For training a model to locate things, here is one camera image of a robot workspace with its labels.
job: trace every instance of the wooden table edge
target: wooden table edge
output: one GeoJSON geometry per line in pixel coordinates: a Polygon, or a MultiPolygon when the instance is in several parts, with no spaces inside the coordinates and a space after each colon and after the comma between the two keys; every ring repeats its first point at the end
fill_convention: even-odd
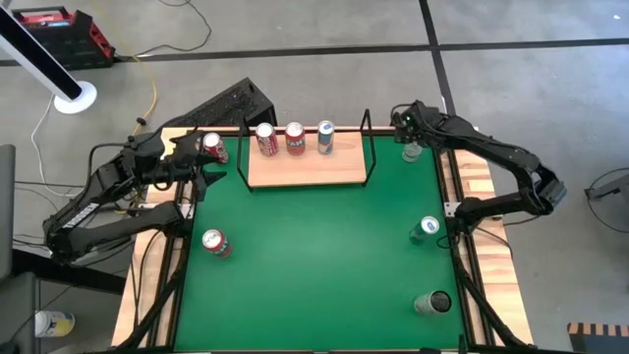
{"type": "MultiPolygon", "coordinates": [[[[316,127],[305,127],[306,130],[314,130],[316,127]]],[[[335,127],[337,131],[356,131],[359,127],[342,126],[335,127]]],[[[376,133],[382,131],[392,131],[393,127],[373,127],[376,133]]],[[[164,154],[172,152],[173,144],[170,142],[171,138],[180,137],[188,132],[191,128],[165,128],[161,133],[162,142],[165,145],[164,154]]],[[[230,133],[234,134],[238,132],[238,128],[235,127],[205,127],[199,128],[199,130],[217,132],[217,133],[230,133]]],[[[473,155],[470,152],[457,150],[456,157],[458,161],[459,173],[461,175],[461,182],[466,197],[478,197],[481,199],[487,199],[494,196],[493,183],[491,181],[491,175],[489,172],[486,160],[473,155]]],[[[449,170],[449,161],[445,154],[441,157],[443,164],[443,174],[448,188],[448,194],[450,200],[455,200],[453,196],[453,180],[449,170]]],[[[147,203],[163,203],[171,201],[174,198],[175,188],[171,188],[168,191],[157,191],[154,187],[148,188],[146,195],[147,203]]],[[[495,233],[504,239],[506,234],[501,221],[484,221],[483,227],[492,233],[495,233]]],[[[497,243],[491,243],[494,241],[484,239],[482,235],[478,235],[481,231],[475,232],[476,251],[479,255],[479,266],[481,269],[486,297],[494,307],[498,315],[509,326],[513,333],[527,343],[532,343],[531,331],[527,320],[518,280],[515,275],[515,268],[513,262],[508,257],[508,250],[503,248],[497,243]]],[[[140,261],[143,257],[146,249],[146,244],[154,231],[146,231],[138,234],[136,239],[136,245],[133,253],[134,268],[136,270],[136,280],[138,280],[140,261]]],[[[149,254],[146,256],[146,262],[144,266],[143,274],[143,291],[140,297],[140,318],[145,315],[145,312],[152,305],[155,298],[157,276],[161,266],[161,261],[164,253],[165,239],[158,236],[157,239],[151,245],[149,254]]],[[[179,257],[178,246],[173,251],[174,260],[171,266],[171,273],[174,270],[174,264],[179,257]]],[[[127,283],[125,291],[123,293],[120,310],[118,313],[118,319],[114,334],[112,338],[112,345],[118,345],[124,341],[131,330],[133,329],[133,317],[134,317],[134,300],[133,300],[133,284],[131,279],[131,271],[127,276],[127,283]]],[[[476,338],[476,342],[483,344],[483,328],[481,324],[480,313],[474,300],[468,294],[468,302],[470,304],[470,315],[473,323],[473,330],[476,338]]],[[[172,296],[168,303],[162,310],[160,318],[159,330],[157,333],[157,345],[163,345],[166,341],[168,322],[170,320],[170,310],[172,308],[172,296]]]]}

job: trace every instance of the gray floor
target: gray floor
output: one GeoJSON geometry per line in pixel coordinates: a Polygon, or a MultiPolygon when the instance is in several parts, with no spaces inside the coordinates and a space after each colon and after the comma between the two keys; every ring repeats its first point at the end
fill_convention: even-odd
{"type": "MultiPolygon", "coordinates": [[[[153,0],[100,1],[109,23],[91,1],[63,0],[69,9],[94,15],[119,52],[141,51],[162,42],[192,46],[204,29],[188,7],[169,8],[153,0]],[[112,30],[124,35],[121,46],[112,30]]],[[[197,0],[212,25],[212,38],[198,51],[428,42],[416,0],[197,0]]],[[[12,8],[41,6],[16,0],[12,8]]],[[[628,37],[625,1],[429,1],[441,43],[628,37]]],[[[629,79],[626,46],[458,51],[442,53],[457,113],[498,139],[534,151],[565,181],[569,194],[550,217],[509,228],[515,264],[534,340],[544,348],[569,349],[566,324],[626,325],[629,318],[628,235],[597,223],[583,189],[603,172],[629,165],[629,79]]],[[[229,85],[250,77],[274,102],[280,123],[322,118],[357,124],[370,108],[386,124],[393,104],[415,98],[441,105],[429,53],[352,54],[283,58],[173,61],[147,64],[159,90],[151,126],[184,113],[229,85]]],[[[29,136],[49,92],[21,68],[0,68],[0,109],[7,129],[0,142],[18,147],[18,178],[38,180],[29,136]]],[[[151,101],[150,82],[138,64],[74,72],[94,83],[99,99],[88,111],[51,112],[39,141],[51,182],[82,183],[88,149],[122,141],[151,101]]],[[[96,163],[109,153],[102,152],[96,163]]],[[[513,179],[493,168],[503,194],[513,179]]],[[[64,201],[54,198],[57,205],[64,201]]],[[[597,203],[601,216],[629,229],[617,198],[597,203]]],[[[18,192],[16,231],[41,235],[52,212],[37,196],[18,192]]],[[[525,215],[514,215],[516,220],[525,215]]],[[[100,268],[123,269],[129,254],[100,268]]],[[[42,285],[42,303],[60,290],[42,285]]],[[[120,298],[73,289],[54,309],[78,315],[75,332],[43,340],[42,352],[70,343],[103,349],[115,323],[120,298]]]]}

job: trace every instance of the black equipment box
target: black equipment box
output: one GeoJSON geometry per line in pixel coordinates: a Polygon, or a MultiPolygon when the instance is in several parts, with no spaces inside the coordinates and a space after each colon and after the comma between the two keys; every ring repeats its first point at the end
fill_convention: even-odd
{"type": "Polygon", "coordinates": [[[172,127],[235,127],[243,117],[248,127],[260,123],[277,126],[273,103],[249,79],[244,78],[211,100],[184,114],[172,127]]]}
{"type": "Polygon", "coordinates": [[[13,17],[66,70],[109,68],[116,48],[109,45],[90,15],[63,6],[12,10],[13,17]],[[58,14],[25,16],[25,13],[55,11],[58,14]]]}

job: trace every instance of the red soda can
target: red soda can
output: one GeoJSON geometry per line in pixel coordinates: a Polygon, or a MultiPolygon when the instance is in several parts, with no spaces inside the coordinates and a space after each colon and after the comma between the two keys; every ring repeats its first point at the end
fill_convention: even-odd
{"type": "Polygon", "coordinates": [[[286,149],[292,155],[299,155],[306,151],[306,132],[299,123],[289,123],[286,126],[286,149]]]}
{"type": "Polygon", "coordinates": [[[232,244],[220,230],[207,230],[203,234],[203,247],[216,257],[226,259],[232,254],[232,244]]]}
{"type": "Polygon", "coordinates": [[[218,158],[219,163],[229,161],[229,152],[223,139],[216,133],[208,133],[203,137],[203,148],[212,156],[218,158]]]}
{"type": "Polygon", "coordinates": [[[279,151],[275,129],[268,123],[261,123],[256,128],[257,145],[264,156],[274,156],[279,151]]]}

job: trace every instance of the robotic arm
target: robotic arm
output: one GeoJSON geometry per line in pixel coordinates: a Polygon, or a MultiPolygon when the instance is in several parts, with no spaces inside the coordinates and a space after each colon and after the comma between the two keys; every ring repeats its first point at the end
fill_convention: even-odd
{"type": "Polygon", "coordinates": [[[464,149],[513,173],[518,183],[517,192],[489,200],[466,198],[457,207],[454,217],[469,229],[497,214],[526,211],[532,215],[548,215],[566,193],[563,183],[537,156],[477,132],[461,117],[439,113],[438,108],[426,107],[416,100],[401,114],[394,113],[391,120],[398,143],[417,142],[436,150],[464,149]]]}
{"type": "Polygon", "coordinates": [[[195,198],[202,200],[207,186],[222,178],[225,172],[209,173],[198,168],[216,161],[197,148],[200,135],[201,132],[193,132],[174,140],[173,153],[163,159],[160,157],[164,153],[164,144],[158,134],[130,137],[120,153],[91,174],[76,198],[43,222],[44,237],[52,258],[61,264],[69,264],[94,246],[124,242],[131,235],[147,229],[167,231],[180,226],[184,216],[174,202],[166,202],[137,217],[90,229],[79,227],[101,206],[117,202],[148,184],[166,183],[166,187],[161,188],[165,190],[174,182],[194,181],[195,198]]]}

